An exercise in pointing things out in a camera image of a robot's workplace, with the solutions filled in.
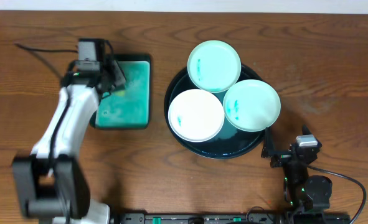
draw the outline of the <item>mint green plate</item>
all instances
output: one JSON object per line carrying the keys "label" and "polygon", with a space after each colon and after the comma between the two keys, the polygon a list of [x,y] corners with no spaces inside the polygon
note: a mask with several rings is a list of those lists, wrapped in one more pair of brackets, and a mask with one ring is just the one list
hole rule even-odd
{"label": "mint green plate", "polygon": [[238,81],[242,64],[238,53],[229,44],[208,40],[194,48],[187,67],[189,78],[198,88],[219,93]]}
{"label": "mint green plate", "polygon": [[261,131],[279,117],[278,93],[260,80],[243,80],[234,84],[222,103],[228,121],[242,131]]}
{"label": "mint green plate", "polygon": [[126,76],[124,89],[105,93],[95,116],[100,129],[146,128],[149,123],[150,60],[122,61]]}

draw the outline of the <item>blue ink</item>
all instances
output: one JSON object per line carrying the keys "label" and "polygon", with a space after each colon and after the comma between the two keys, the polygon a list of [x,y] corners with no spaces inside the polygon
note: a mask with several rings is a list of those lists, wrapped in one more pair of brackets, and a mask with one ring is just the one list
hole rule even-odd
{"label": "blue ink", "polygon": [[202,75],[201,75],[201,60],[197,59],[197,77],[199,79],[199,81],[202,81]]}
{"label": "blue ink", "polygon": [[178,116],[178,125],[181,127],[181,121],[182,121],[182,117],[181,116]]}
{"label": "blue ink", "polygon": [[235,100],[234,107],[235,107],[235,112],[238,113],[238,111],[239,111],[239,103],[238,103],[238,100]]}

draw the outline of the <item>wood grain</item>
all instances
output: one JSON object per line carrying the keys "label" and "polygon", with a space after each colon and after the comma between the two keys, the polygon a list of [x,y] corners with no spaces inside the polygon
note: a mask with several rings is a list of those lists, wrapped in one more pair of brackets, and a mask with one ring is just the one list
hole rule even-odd
{"label": "wood grain", "polygon": [[[184,149],[166,126],[167,86],[191,50],[209,39],[231,44],[277,89],[277,146],[286,149],[307,124],[323,143],[314,165],[354,177],[368,192],[368,16],[0,11],[0,223],[28,222],[19,214],[10,164],[44,133],[59,90],[55,77],[13,43],[74,49],[79,37],[109,39],[116,52],[153,59],[149,127],[87,130],[80,164],[93,198],[153,213],[288,206],[283,172],[260,158],[260,146],[235,159],[206,159]],[[76,56],[45,57],[62,71]],[[361,190],[330,178],[330,211],[354,215]],[[368,201],[357,223],[368,223]]]}

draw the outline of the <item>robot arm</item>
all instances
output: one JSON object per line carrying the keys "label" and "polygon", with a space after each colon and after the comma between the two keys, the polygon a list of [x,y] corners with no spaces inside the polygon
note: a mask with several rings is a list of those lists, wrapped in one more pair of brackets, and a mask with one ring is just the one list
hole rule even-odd
{"label": "robot arm", "polygon": [[[106,57],[105,44],[110,46],[103,39],[79,40],[78,60],[71,63],[60,82],[59,103],[46,132],[29,157],[15,157],[12,163],[24,217],[54,223],[68,223],[71,218],[81,223],[109,221],[109,207],[90,200],[77,162],[85,131],[102,95],[125,83],[117,61]],[[42,177],[51,175],[52,185],[40,183]]]}

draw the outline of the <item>black tray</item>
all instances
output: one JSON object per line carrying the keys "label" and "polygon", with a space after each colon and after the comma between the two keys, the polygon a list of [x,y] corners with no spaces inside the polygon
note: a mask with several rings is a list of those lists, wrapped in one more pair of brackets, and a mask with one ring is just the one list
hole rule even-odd
{"label": "black tray", "polygon": [[[242,64],[242,71],[240,72],[238,82],[246,79],[256,79],[263,81],[251,68]],[[251,133],[239,130],[230,124],[227,118],[224,120],[224,125],[222,126],[221,131],[208,141],[189,142],[181,139],[170,127],[168,121],[168,111],[172,100],[178,94],[191,89],[198,89],[198,87],[192,83],[191,79],[189,78],[187,68],[184,68],[174,77],[164,98],[164,117],[166,118],[167,126],[169,127],[172,135],[184,147],[200,156],[213,159],[230,159],[250,152],[263,140],[264,131]],[[213,94],[222,103],[225,93],[226,91]]]}

